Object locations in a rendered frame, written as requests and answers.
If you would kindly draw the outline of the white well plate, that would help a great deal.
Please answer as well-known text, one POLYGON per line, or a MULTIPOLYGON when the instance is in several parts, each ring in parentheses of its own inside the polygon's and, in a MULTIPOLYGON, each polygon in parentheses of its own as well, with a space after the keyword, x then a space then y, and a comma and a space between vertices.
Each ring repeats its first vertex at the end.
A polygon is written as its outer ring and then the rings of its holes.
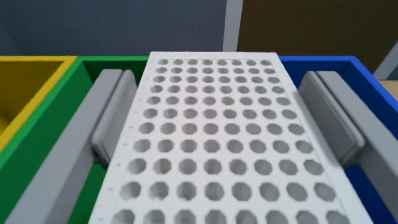
POLYGON ((89 224, 373 223, 276 53, 151 52, 89 224))

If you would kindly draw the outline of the yellow open-top bin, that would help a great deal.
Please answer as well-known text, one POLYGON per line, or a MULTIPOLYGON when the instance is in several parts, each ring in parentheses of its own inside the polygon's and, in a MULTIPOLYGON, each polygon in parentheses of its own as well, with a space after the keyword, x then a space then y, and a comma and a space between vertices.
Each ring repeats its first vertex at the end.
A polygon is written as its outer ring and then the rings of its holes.
POLYGON ((0 57, 0 154, 77 58, 0 57))

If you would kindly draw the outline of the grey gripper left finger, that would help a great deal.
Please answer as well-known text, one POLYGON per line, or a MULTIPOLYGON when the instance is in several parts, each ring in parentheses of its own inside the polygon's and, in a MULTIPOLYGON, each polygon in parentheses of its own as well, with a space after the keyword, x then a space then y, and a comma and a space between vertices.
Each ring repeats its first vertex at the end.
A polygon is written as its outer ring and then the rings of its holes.
POLYGON ((136 93, 131 70, 104 69, 5 224, 67 224, 92 164, 109 169, 136 93))

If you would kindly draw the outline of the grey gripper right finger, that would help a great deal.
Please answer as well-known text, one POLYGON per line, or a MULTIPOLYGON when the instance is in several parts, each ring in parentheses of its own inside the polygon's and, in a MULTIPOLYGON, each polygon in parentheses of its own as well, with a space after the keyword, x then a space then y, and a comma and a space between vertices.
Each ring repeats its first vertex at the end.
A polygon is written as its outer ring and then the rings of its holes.
POLYGON ((398 223, 398 141, 335 71, 308 71, 298 93, 343 171, 361 166, 398 223))

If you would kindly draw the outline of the blue bin with label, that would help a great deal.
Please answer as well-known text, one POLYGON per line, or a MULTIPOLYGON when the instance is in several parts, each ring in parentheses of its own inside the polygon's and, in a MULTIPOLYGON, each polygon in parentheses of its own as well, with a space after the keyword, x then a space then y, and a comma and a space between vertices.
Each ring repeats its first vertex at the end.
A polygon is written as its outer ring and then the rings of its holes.
MULTIPOLYGON (((279 57, 297 91, 308 71, 335 71, 398 141, 398 100, 356 57, 279 57)), ((344 171, 373 224, 398 224, 360 166, 344 171)))

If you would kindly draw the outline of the green bin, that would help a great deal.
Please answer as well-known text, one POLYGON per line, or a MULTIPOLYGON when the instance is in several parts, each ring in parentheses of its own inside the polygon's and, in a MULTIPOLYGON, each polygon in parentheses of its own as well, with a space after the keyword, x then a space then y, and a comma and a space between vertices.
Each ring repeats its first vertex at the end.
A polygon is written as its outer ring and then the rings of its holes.
MULTIPOLYGON (((131 70, 137 90, 150 56, 78 57, 0 154, 4 224, 104 69, 131 70)), ((89 224, 108 170, 92 164, 67 224, 89 224)))

